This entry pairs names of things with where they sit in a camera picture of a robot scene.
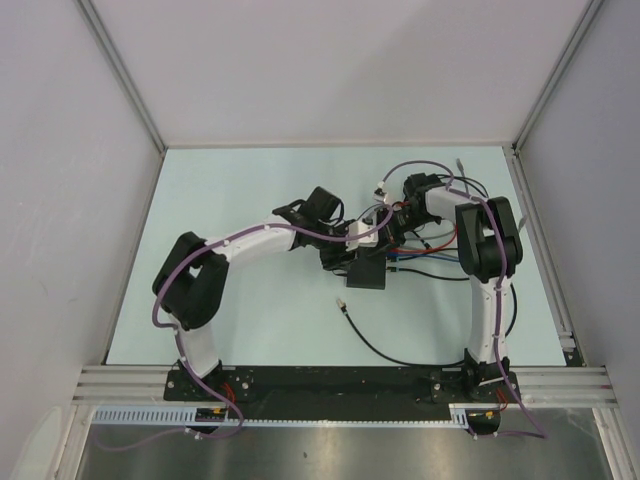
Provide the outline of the black network switch box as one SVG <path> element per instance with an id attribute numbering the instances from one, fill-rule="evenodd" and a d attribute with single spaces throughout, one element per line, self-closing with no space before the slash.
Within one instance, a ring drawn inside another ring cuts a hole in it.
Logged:
<path id="1" fill-rule="evenodd" d="M 346 287 L 384 290 L 386 287 L 386 255 L 361 256 L 348 268 Z"/>

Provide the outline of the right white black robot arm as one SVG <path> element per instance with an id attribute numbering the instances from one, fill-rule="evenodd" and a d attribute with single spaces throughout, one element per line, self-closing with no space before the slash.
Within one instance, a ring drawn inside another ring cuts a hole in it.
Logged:
<path id="1" fill-rule="evenodd" d="M 406 234 L 443 220 L 454 224 L 459 264 L 470 280 L 472 326 L 464 349 L 461 388 L 484 401 L 505 380 L 510 360 L 506 346 L 507 301 L 523 248 L 510 202 L 505 197 L 474 196 L 437 175 L 413 174 L 403 184 L 402 205 L 379 232 L 378 246 L 399 253 Z"/>

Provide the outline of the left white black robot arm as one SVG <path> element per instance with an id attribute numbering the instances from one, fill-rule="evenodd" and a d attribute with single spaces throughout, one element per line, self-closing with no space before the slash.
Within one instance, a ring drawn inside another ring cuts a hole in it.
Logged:
<path id="1" fill-rule="evenodd" d="M 210 399 L 221 387 L 222 360 L 212 320 L 229 276 L 268 256 L 307 246 L 318 250 L 326 269 L 342 269 L 358 247 L 377 239 L 374 226 L 346 220 L 342 212 L 343 202 L 317 187 L 308 198 L 274 209 L 264 222 L 220 239 L 188 231 L 175 241 L 152 283 L 152 323 L 173 333 L 179 363 L 188 372 L 185 385 L 197 398 Z"/>

